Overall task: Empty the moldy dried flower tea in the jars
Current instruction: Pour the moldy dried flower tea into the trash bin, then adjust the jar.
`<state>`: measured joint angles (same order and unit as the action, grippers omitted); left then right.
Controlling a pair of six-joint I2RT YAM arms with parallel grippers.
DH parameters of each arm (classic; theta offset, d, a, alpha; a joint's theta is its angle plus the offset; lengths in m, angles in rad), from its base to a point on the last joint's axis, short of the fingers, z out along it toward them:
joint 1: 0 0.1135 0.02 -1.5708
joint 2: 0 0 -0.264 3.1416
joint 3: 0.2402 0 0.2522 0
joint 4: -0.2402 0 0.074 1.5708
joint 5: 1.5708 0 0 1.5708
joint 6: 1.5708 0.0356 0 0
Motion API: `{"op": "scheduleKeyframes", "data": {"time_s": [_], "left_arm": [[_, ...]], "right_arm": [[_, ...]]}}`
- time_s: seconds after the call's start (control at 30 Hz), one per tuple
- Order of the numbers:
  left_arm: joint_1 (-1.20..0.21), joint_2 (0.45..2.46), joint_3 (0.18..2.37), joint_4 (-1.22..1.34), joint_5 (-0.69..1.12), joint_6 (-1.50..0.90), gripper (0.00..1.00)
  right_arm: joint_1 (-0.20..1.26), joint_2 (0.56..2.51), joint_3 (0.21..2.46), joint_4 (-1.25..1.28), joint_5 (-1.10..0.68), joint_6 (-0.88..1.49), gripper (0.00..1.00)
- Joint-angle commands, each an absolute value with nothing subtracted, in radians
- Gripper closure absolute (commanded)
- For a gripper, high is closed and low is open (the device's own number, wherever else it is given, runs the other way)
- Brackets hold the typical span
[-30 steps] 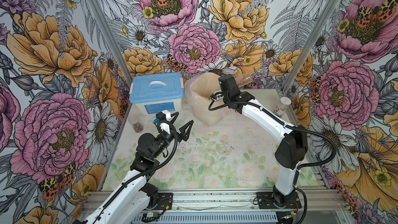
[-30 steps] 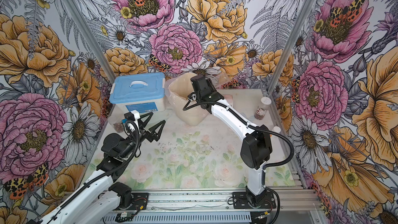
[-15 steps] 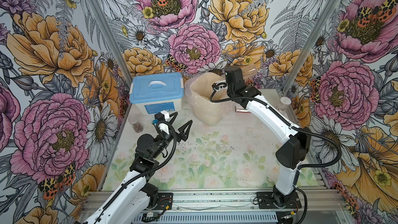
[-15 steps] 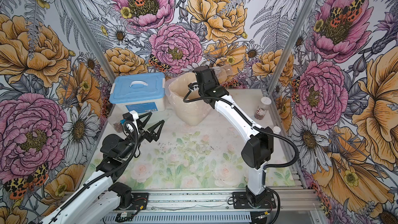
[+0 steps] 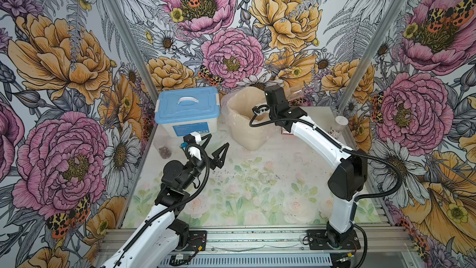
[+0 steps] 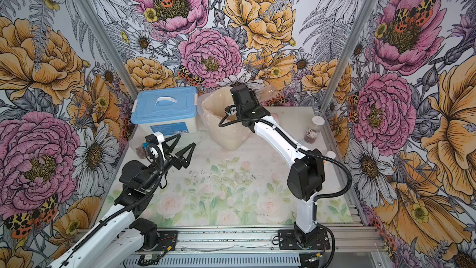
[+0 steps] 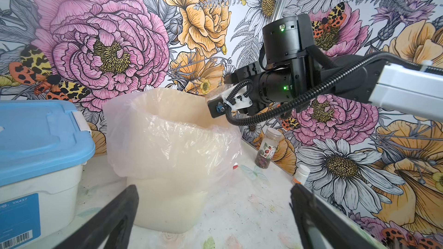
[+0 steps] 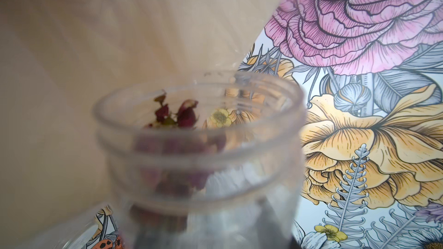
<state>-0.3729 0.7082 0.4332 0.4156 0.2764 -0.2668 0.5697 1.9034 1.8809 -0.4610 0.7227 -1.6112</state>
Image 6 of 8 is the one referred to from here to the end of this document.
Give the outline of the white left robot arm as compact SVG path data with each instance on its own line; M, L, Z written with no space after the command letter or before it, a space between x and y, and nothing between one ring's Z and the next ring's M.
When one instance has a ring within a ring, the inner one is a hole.
M161 244L157 225L142 217L168 171L190 166L195 143L175 151L181 136L146 136L142 145L148 164L131 160L123 165L122 192L106 214L49 266L51 268L116 268L137 251L152 251Z

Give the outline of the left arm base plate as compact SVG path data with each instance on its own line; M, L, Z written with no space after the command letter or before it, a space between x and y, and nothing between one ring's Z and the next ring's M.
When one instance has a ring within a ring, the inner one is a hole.
M163 253L176 249L178 231L176 230L156 230L143 234L143 245L137 252Z

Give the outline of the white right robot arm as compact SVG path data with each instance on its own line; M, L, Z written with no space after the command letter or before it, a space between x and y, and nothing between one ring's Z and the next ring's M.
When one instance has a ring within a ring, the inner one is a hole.
M286 133L272 117L270 112L260 105L253 90L245 85L231 89L233 106L226 111L236 115L237 123L249 128L264 139L289 165L287 186L298 203L296 204L295 237L301 248L310 248L320 233L316 222L314 197L322 190L326 179L322 154L309 156L299 151L302 146Z

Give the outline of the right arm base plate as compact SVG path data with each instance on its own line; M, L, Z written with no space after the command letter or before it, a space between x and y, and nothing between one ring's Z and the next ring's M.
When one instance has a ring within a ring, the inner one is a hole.
M280 250L320 250L325 251L331 248L328 233L320 227L310 233L303 233L300 230L278 230L278 245Z

